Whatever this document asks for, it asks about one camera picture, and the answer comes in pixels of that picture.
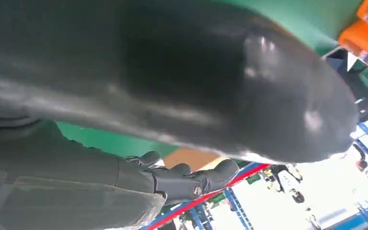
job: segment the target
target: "black leather garment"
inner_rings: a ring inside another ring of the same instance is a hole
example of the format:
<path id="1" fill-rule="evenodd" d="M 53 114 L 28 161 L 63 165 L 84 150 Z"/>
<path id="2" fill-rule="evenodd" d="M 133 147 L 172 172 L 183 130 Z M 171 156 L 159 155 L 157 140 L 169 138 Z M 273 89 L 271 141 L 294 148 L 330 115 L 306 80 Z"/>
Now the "black leather garment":
<path id="1" fill-rule="evenodd" d="M 357 122 L 313 51 L 207 0 L 0 0 L 2 109 L 258 161 L 325 159 Z"/>

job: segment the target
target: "green panel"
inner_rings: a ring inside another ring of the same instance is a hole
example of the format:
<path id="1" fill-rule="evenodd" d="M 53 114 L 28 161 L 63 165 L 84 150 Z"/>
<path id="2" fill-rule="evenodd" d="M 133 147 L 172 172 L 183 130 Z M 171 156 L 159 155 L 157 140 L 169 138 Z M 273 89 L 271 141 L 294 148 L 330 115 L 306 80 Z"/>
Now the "green panel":
<path id="1" fill-rule="evenodd" d="M 129 137 L 117 133 L 85 128 L 58 122 L 63 135 L 81 142 L 86 147 L 96 147 L 118 156 L 141 156 L 150 150 L 158 151 L 163 157 L 178 147 L 155 141 Z"/>
<path id="2" fill-rule="evenodd" d="M 361 0 L 221 0 L 256 9 L 281 24 L 320 54 L 336 45 L 340 32 L 355 20 Z M 63 134 L 87 147 L 96 147 L 120 156 L 142 155 L 158 150 L 163 156 L 177 147 L 59 123 Z"/>
<path id="3" fill-rule="evenodd" d="M 335 47 L 356 18 L 362 0 L 220 0 L 255 9 L 289 30 L 319 54 Z"/>

